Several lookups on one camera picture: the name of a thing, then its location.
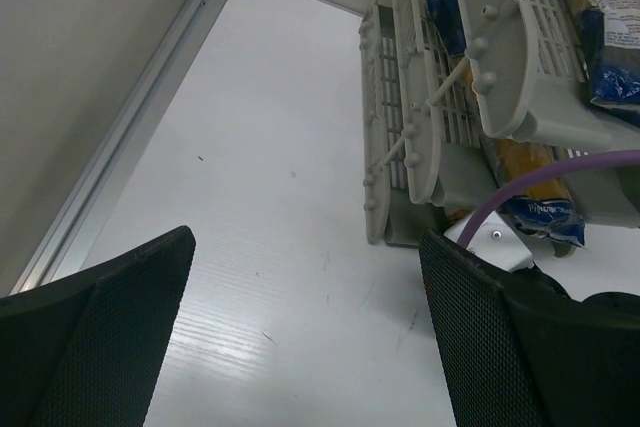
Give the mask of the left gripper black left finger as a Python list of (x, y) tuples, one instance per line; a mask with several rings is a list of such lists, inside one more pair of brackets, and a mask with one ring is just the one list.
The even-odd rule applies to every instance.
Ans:
[(180, 226), (2, 298), (2, 425), (143, 425), (195, 247)]

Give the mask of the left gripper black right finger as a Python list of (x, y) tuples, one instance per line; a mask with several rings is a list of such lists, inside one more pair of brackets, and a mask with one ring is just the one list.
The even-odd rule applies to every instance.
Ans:
[(538, 268), (502, 270), (426, 231), (419, 257), (460, 426), (635, 426), (639, 299), (572, 299)]

